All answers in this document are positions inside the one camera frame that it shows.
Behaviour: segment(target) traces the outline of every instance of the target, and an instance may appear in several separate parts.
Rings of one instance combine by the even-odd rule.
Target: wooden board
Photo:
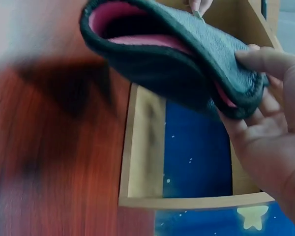
[[[162,197],[165,148],[165,100],[132,85],[120,196]]]

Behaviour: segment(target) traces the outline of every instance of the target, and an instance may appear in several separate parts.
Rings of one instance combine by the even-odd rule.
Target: finger
[[[221,121],[223,122],[228,135],[232,142],[237,139],[248,128],[246,122],[241,120],[230,119],[218,110]]]
[[[259,109],[265,117],[269,117],[277,112],[280,112],[282,107],[269,90],[265,88]]]
[[[252,125],[259,124],[264,118],[265,117],[262,114],[262,112],[260,111],[260,109],[257,108],[251,117],[245,119],[245,122],[246,122],[247,126],[249,127]]]
[[[294,55],[271,48],[260,48],[259,51],[238,51],[236,58],[248,69],[265,72],[280,80],[283,80],[285,72],[295,65]]]
[[[189,0],[189,5],[192,12],[198,11],[200,8],[200,4],[201,4],[201,0]]]
[[[260,50],[260,47],[256,44],[249,44],[248,47],[252,50]]]
[[[201,16],[205,14],[205,12],[210,8],[212,4],[212,0],[201,0],[199,6],[199,13]]]

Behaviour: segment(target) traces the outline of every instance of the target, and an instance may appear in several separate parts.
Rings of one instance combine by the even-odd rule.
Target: blurred object
[[[295,0],[281,0],[277,36],[284,51],[295,54]]]

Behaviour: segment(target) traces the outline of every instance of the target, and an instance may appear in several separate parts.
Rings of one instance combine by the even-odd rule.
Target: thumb
[[[295,66],[295,55],[269,47],[260,48],[258,51],[238,51],[236,58],[247,69],[265,72],[279,80],[283,80],[285,73]]]

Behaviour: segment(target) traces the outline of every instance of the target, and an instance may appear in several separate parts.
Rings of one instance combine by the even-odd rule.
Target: black slipper
[[[243,42],[151,0],[91,0],[80,30],[129,81],[212,118],[216,107],[230,118],[251,116],[268,84],[236,61],[235,51],[248,50]]]

